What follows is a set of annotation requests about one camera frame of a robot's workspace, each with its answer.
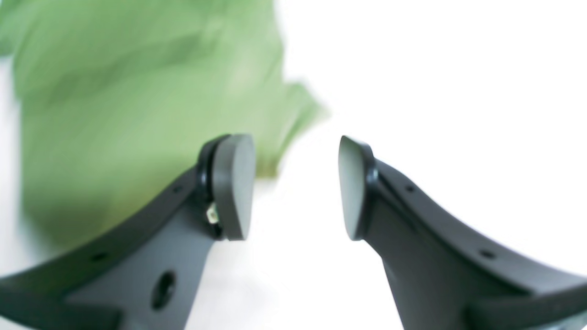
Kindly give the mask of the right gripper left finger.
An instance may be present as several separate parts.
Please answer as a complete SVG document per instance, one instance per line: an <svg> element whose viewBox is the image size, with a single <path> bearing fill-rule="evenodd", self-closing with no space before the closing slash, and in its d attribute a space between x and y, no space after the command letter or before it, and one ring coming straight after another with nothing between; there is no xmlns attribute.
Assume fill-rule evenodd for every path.
<svg viewBox="0 0 587 330"><path fill-rule="evenodd" d="M183 330L208 253L251 226L255 144L225 134L102 236L1 278L1 316L36 330Z"/></svg>

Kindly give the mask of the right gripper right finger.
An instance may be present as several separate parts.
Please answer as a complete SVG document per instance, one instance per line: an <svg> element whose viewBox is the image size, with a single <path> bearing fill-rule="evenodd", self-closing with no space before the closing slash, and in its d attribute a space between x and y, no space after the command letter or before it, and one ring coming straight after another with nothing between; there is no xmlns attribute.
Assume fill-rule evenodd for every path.
<svg viewBox="0 0 587 330"><path fill-rule="evenodd" d="M369 144L339 142L344 226L381 258L405 330L584 330L586 278L483 236Z"/></svg>

